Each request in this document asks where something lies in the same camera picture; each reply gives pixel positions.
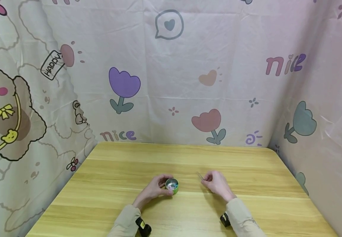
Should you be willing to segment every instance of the pink heart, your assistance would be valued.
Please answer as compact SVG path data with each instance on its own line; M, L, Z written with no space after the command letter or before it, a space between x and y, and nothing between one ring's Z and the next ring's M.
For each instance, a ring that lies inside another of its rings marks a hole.
M208 75L201 75L200 77L198 77L198 80L201 82L201 84L207 86L207 87L211 87L212 85L214 85L214 83L216 82L217 79L217 72L216 70L211 70Z
M221 123L221 114L218 110L212 109L208 113L202 113L200 117L193 117L192 124L201 132L216 130Z

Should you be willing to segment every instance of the yellow charm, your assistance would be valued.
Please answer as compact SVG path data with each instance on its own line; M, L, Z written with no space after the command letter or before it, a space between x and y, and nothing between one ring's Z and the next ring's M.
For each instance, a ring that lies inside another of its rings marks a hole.
M0 109L0 117L4 119L9 118L9 115L13 115L14 110L11 104L5 105L3 108Z
M6 142L7 144L13 143L16 141L18 137L18 132L16 130L13 129L9 129L7 131L7 135L1 137L1 140L3 140L4 142Z

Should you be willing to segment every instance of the green container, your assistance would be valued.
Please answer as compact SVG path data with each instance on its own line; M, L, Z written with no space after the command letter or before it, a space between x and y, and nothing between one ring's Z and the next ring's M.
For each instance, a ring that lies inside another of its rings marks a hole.
M179 190L179 182L174 178L167 179L165 189L173 191L175 195Z

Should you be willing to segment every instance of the yellow bow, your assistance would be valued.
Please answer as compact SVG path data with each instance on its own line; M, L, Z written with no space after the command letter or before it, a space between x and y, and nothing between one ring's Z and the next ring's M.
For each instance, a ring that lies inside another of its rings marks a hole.
M11 106L11 104L5 105L3 108L0 109L0 117L3 117L4 119L9 118L9 115L13 115L14 111L12 110L13 107Z

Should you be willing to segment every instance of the person's left hand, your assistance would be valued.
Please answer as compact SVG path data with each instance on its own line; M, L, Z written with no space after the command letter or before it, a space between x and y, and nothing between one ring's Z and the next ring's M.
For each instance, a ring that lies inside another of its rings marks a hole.
M171 196L173 191L162 189L166 185L166 180L173 178L171 174L161 174L154 177L133 202L135 208L141 210L148 202L161 195Z

